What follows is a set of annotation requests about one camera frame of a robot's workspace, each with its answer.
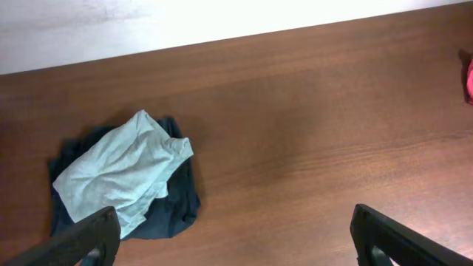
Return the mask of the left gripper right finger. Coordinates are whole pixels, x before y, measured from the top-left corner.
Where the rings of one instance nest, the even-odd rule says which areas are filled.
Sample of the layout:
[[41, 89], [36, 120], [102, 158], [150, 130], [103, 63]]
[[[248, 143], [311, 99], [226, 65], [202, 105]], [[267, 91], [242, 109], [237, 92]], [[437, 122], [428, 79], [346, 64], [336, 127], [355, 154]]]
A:
[[365, 204], [355, 206], [350, 233], [360, 266], [472, 266], [471, 259]]

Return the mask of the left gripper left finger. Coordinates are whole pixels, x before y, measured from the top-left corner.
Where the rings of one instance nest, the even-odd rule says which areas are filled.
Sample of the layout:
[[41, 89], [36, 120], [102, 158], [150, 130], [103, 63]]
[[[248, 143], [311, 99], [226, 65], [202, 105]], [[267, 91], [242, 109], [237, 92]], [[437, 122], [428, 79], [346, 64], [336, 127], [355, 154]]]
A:
[[120, 245], [120, 225], [112, 206], [75, 223], [61, 234], [6, 261], [5, 265], [112, 265]]

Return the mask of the light blue grey t-shirt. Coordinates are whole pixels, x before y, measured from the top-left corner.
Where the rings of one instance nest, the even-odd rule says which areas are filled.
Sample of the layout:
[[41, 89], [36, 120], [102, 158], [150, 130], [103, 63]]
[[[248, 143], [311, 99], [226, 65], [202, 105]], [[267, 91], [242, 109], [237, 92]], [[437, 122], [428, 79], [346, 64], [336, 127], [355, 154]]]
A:
[[52, 186], [73, 222], [114, 207], [125, 238], [145, 222], [154, 200], [167, 197], [171, 175], [193, 153], [187, 137], [171, 137], [141, 110], [75, 159]]

